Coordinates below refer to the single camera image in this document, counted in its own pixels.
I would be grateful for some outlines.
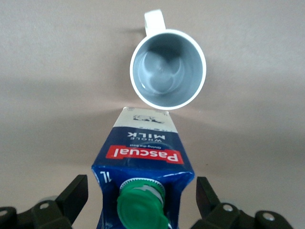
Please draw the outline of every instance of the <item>bottle cap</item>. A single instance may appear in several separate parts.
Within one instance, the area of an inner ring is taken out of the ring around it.
[[[168,229],[163,213],[165,189],[152,179],[132,178],[120,187],[117,211],[127,229]]]

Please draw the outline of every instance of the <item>mug handle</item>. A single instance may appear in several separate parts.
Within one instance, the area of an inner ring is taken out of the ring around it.
[[[153,36],[166,30],[161,10],[153,10],[144,14],[146,36]]]

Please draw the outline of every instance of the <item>mug rim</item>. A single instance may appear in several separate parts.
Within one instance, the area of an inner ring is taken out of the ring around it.
[[[198,86],[198,89],[196,90],[196,92],[192,95],[191,98],[189,98],[187,101],[185,101],[184,103],[182,104],[179,104],[179,105],[176,105],[176,106],[158,106],[156,104],[153,104],[151,103],[150,101],[148,101],[147,99],[144,98],[144,96],[142,96],[142,94],[140,93],[140,91],[138,90],[136,84],[135,84],[135,81],[134,81],[134,77],[133,77],[133,65],[134,65],[134,60],[135,60],[135,57],[139,51],[139,49],[143,46],[144,43],[146,43],[150,38],[153,38],[155,36],[158,36],[158,35],[161,35],[161,34],[175,34],[175,35],[178,35],[178,36],[181,36],[183,38],[185,38],[187,41],[189,41],[193,46],[194,48],[197,50],[199,56],[200,56],[200,60],[201,60],[201,63],[202,63],[202,68],[203,68],[203,74],[202,74],[202,78],[201,78],[201,81],[200,81],[200,84]],[[130,69],[129,69],[129,72],[130,72],[130,79],[131,79],[131,82],[132,82],[132,86],[133,86],[133,89],[135,90],[136,94],[139,96],[139,98],[145,102],[146,104],[148,104],[149,106],[153,107],[153,108],[156,108],[156,109],[159,109],[159,110],[174,110],[174,109],[178,109],[178,108],[181,108],[187,104],[189,104],[192,100],[194,100],[194,98],[199,94],[199,92],[201,91],[202,87],[203,87],[203,84],[204,84],[204,81],[205,81],[205,77],[206,77],[206,61],[205,61],[205,56],[204,56],[204,53],[201,49],[201,47],[199,46],[199,44],[189,35],[187,35],[186,33],[182,32],[182,31],[179,31],[179,30],[174,30],[174,29],[166,29],[162,32],[159,32],[157,34],[154,34],[152,36],[146,36],[145,38],[143,38],[141,40],[141,42],[137,45],[136,49],[134,50],[133,54],[132,54],[132,58],[131,58],[131,62],[130,62]]]

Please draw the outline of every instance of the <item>pascual logo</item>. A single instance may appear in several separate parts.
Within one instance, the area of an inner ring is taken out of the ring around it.
[[[124,159],[124,158],[141,158],[149,160],[161,160],[171,164],[183,164],[181,153],[178,150],[155,150],[140,147],[110,146],[106,158]]]
[[[142,140],[142,141],[152,141],[152,142],[162,142],[165,140],[165,135],[153,135],[146,133],[133,133],[128,132],[127,137],[130,137],[130,140]]]

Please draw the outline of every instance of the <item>mug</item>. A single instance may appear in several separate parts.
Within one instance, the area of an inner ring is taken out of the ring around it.
[[[197,42],[184,32],[166,29],[162,12],[145,13],[146,37],[130,64],[132,86],[148,105],[173,110],[190,103],[203,87],[206,62]]]

